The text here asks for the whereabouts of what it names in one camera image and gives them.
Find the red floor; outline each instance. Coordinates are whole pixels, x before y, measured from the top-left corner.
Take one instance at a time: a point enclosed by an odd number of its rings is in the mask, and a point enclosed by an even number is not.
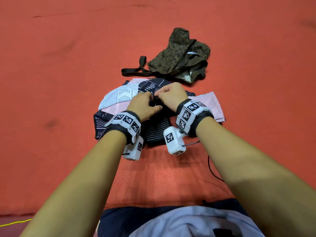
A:
[[[0,214],[36,212],[95,144],[103,96],[175,27],[207,43],[224,126],[314,188],[316,0],[0,0]],[[121,160],[108,207],[230,197],[200,144]]]

